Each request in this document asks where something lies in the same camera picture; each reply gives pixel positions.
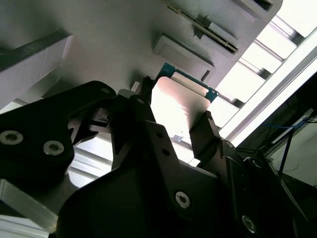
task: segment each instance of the cable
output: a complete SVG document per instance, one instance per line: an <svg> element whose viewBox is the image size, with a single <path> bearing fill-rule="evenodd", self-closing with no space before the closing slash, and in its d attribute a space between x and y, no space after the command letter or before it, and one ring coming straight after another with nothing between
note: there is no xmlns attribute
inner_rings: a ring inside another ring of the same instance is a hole
<svg viewBox="0 0 317 238"><path fill-rule="evenodd" d="M266 136L265 136L265 138L264 138L264 140L261 142L261 144L257 147L257 149L256 149L256 151L258 151L261 147L262 147L262 145L264 144L264 142L266 141L266 139L268 138L268 136L269 136L269 134L270 134L270 132L271 132L271 129L272 129L272 127L270 126L269 127L269 130L268 130L268 132L267 132L267 134L266 134Z"/></svg>
<svg viewBox="0 0 317 238"><path fill-rule="evenodd" d="M276 128L282 128L282 129L289 129L289 128L295 128L302 126L306 123L306 121L303 119L301 122L297 123L296 125L291 125L291 126L280 126L280 125L274 125L274 124L268 124L270 127L276 127Z"/></svg>

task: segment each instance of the blue cable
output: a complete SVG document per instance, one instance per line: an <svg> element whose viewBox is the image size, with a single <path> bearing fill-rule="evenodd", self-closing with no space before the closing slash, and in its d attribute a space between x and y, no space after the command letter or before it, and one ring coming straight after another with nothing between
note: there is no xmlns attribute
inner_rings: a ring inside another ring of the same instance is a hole
<svg viewBox="0 0 317 238"><path fill-rule="evenodd" d="M296 125L292 125L292 126L279 126L279 125L273 125L273 124L268 124L268 126L282 128L282 129L289 129L289 128L294 128L294 127L299 127L299 126L304 125L306 123L305 119L306 118L303 118L303 120L301 122L299 122Z"/></svg>

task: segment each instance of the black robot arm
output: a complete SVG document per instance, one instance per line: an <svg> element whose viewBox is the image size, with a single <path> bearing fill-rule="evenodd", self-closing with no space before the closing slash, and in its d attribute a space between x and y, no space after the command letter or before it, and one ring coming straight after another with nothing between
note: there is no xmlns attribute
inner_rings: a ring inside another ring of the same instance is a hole
<svg viewBox="0 0 317 238"><path fill-rule="evenodd" d="M200 164L179 161L144 95L92 81L1 115L3 204L56 238L315 237L265 158L239 157L206 112L190 130ZM99 132L111 134L112 171L77 189L73 147Z"/></svg>

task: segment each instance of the screw head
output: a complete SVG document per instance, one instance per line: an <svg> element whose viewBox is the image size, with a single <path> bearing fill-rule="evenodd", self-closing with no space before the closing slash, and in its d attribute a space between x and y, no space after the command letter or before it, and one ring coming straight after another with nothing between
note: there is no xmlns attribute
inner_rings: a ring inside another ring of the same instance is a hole
<svg viewBox="0 0 317 238"><path fill-rule="evenodd" d="M242 222L249 232L251 232L252 234L255 234L257 232L256 225L249 217L242 216Z"/></svg>
<svg viewBox="0 0 317 238"><path fill-rule="evenodd" d="M64 151L64 146L62 143L56 140L50 140L46 142L43 146L43 151L47 155L60 155Z"/></svg>
<svg viewBox="0 0 317 238"><path fill-rule="evenodd" d="M190 200L187 194L179 191L176 193L176 201L177 203L184 209L188 208L190 206Z"/></svg>
<svg viewBox="0 0 317 238"><path fill-rule="evenodd" d="M17 145L23 141L23 135L16 130L6 130L0 134L0 142L4 145Z"/></svg>
<svg viewBox="0 0 317 238"><path fill-rule="evenodd" d="M107 88L102 88L101 91L103 91L104 93L110 93L110 90Z"/></svg>
<svg viewBox="0 0 317 238"><path fill-rule="evenodd" d="M231 144L229 141L226 141L226 145L230 148L230 149L232 149L234 146L233 146L233 144Z"/></svg>

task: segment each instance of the rectangular slot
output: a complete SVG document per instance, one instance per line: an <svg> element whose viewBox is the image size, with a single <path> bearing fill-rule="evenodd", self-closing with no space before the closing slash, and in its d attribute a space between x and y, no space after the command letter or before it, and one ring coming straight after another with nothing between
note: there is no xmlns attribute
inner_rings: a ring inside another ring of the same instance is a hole
<svg viewBox="0 0 317 238"><path fill-rule="evenodd" d="M266 0L253 0L256 4L262 7L265 11L268 11L272 4Z"/></svg>
<svg viewBox="0 0 317 238"><path fill-rule="evenodd" d="M182 17L186 18L189 20L198 30L200 30L202 33L204 33L208 38L216 42L218 45L220 45L222 48L226 49L229 51L231 54L235 54L238 52L238 48L230 42L228 39L222 37L218 33L214 32L213 30L207 28L204 26L202 23L197 21L196 19L192 18L189 14L185 13L184 11L178 9L174 5L172 5L170 2L167 0L162 0L163 3L167 5L169 9L174 11L175 13L181 15Z"/></svg>
<svg viewBox="0 0 317 238"><path fill-rule="evenodd" d="M161 35L153 52L193 78L206 83L215 72L213 64L201 58L183 45Z"/></svg>

